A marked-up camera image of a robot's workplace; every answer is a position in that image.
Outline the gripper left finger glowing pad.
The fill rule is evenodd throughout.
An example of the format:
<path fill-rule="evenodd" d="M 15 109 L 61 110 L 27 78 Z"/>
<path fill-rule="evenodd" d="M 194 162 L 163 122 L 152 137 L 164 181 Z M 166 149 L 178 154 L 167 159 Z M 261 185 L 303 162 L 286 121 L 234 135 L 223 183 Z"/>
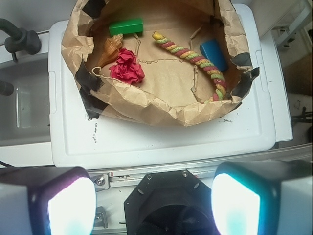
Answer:
<path fill-rule="evenodd" d="M 95 185 L 82 167 L 0 170 L 2 235 L 89 235 L 95 214 Z"/>

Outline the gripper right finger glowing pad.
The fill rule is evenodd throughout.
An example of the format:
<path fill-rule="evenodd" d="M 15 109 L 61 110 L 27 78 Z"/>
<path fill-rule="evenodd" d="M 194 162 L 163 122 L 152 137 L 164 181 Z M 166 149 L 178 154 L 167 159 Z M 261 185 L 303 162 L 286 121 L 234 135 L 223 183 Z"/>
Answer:
<path fill-rule="evenodd" d="M 311 235 L 313 164 L 223 162 L 212 182 L 211 207 L 222 235 Z"/>

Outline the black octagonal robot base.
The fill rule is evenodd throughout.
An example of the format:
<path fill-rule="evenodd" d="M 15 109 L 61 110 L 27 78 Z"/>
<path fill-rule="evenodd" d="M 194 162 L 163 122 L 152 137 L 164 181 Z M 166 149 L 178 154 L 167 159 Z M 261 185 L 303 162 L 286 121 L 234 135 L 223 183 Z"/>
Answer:
<path fill-rule="evenodd" d="M 211 188 L 188 170 L 146 174 L 124 202 L 129 235 L 217 235 Z"/>

